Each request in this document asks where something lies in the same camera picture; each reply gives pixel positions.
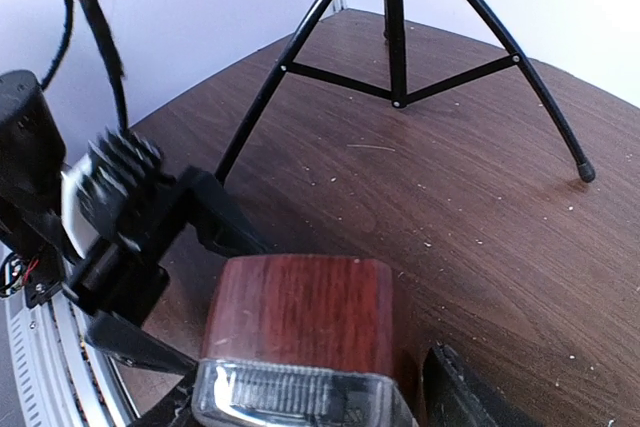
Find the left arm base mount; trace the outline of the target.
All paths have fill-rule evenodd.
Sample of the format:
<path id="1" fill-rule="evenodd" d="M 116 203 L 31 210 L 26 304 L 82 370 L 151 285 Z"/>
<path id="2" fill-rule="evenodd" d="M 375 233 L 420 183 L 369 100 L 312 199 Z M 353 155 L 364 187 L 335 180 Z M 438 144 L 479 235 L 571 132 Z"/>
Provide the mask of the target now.
<path id="1" fill-rule="evenodd" d="M 65 271 L 55 249 L 43 248 L 30 259 L 10 252 L 1 262 L 1 298 L 19 297 L 32 309 L 61 290 Z"/>

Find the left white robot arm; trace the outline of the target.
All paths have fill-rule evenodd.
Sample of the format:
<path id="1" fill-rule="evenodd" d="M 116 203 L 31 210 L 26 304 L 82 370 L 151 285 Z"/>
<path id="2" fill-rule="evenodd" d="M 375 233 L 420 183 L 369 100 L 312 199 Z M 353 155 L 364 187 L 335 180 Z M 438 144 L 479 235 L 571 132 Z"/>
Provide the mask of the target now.
<path id="1" fill-rule="evenodd" d="M 162 152 L 107 132 L 65 169 L 65 145 L 35 75 L 1 77 L 1 239 L 25 259 L 55 257 L 53 287 L 89 318 L 85 341 L 125 365 L 184 375 L 195 361 L 142 326 L 168 286 L 161 259 L 187 226 L 230 258 L 268 247 L 216 177 L 163 172 Z"/>

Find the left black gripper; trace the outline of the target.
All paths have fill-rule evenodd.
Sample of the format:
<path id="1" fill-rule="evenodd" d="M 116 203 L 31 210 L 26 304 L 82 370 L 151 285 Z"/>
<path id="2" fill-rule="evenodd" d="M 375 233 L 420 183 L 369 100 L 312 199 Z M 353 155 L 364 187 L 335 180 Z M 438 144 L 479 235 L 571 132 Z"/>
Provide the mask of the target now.
<path id="1" fill-rule="evenodd" d="M 98 239 L 79 257 L 63 283 L 66 297 L 94 316 L 85 340 L 133 368 L 184 376 L 196 361 L 144 330 L 142 325 L 169 283 L 159 262 L 187 225 L 207 250 L 226 258 L 271 252 L 215 176 L 195 167 L 160 179 L 135 223 L 131 243 Z"/>

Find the clear plastic metronome cover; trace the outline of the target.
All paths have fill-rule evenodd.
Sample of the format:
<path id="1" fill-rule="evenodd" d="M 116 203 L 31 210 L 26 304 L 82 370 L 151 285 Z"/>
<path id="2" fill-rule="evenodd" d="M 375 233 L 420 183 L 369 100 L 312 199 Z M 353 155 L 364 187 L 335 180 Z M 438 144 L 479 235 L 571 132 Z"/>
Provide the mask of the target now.
<path id="1" fill-rule="evenodd" d="M 269 362 L 199 363 L 191 409 L 203 426 L 416 426 L 394 380 Z"/>

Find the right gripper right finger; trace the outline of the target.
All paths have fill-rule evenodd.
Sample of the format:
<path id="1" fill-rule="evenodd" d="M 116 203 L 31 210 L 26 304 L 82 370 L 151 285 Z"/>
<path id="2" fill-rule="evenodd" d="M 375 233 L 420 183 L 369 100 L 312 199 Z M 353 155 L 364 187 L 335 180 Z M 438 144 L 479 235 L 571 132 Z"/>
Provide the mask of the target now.
<path id="1" fill-rule="evenodd" d="M 449 345 L 429 350 L 422 383 L 428 426 L 542 426 L 486 383 Z"/>

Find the red wooden metronome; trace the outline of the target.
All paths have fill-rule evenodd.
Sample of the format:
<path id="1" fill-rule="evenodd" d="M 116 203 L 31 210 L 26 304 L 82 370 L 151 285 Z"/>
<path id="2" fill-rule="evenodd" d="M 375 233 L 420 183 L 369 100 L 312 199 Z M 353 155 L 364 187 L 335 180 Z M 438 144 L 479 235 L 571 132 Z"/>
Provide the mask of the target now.
<path id="1" fill-rule="evenodd" d="M 393 270 L 375 259 L 272 254 L 226 262 L 200 358 L 377 373 L 409 402 L 418 366 L 403 346 Z"/>

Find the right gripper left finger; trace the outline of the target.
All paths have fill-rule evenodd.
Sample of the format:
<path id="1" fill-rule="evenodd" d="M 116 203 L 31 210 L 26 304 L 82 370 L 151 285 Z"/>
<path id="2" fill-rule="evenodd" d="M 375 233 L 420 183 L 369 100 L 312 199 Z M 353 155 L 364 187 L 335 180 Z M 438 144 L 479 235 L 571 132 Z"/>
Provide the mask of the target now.
<path id="1" fill-rule="evenodd" d="M 191 409 L 194 384 L 194 376 L 185 376 L 134 427 L 199 427 Z"/>

